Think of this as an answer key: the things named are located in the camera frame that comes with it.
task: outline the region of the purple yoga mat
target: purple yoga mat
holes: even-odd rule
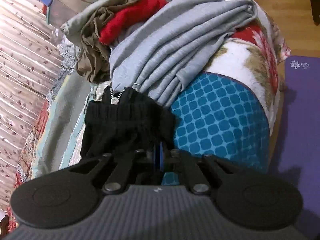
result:
[[[304,208],[296,228],[309,239],[320,234],[320,58],[285,62],[284,108],[269,173],[294,184]]]

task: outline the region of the yoga mat logo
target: yoga mat logo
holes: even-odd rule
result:
[[[301,67],[302,67],[303,69],[309,68],[309,63],[301,62]]]
[[[291,67],[293,67],[294,69],[300,68],[300,64],[298,61],[293,60],[291,61]]]

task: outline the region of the teal square pattern fabric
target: teal square pattern fabric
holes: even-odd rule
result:
[[[221,158],[267,172],[269,126],[264,110],[245,85],[201,73],[171,106],[178,117],[175,146],[193,155]],[[170,176],[164,184],[170,184]]]

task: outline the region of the wooden floor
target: wooden floor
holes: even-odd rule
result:
[[[312,20],[310,0],[255,0],[278,24],[292,55],[320,57],[320,25]],[[278,72],[285,77],[284,63],[278,66]],[[273,154],[278,137],[283,97],[273,134],[270,138],[270,157]]]

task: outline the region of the metal bolt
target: metal bolt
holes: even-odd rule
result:
[[[170,155],[171,155],[172,158],[179,158],[180,150],[179,149],[172,149],[170,151]]]
[[[112,183],[108,183],[108,184],[104,185],[104,188],[107,191],[116,191],[116,190],[121,189],[121,185],[117,182],[112,182]]]
[[[206,184],[196,184],[194,185],[193,190],[197,193],[204,193],[209,190],[209,187]]]

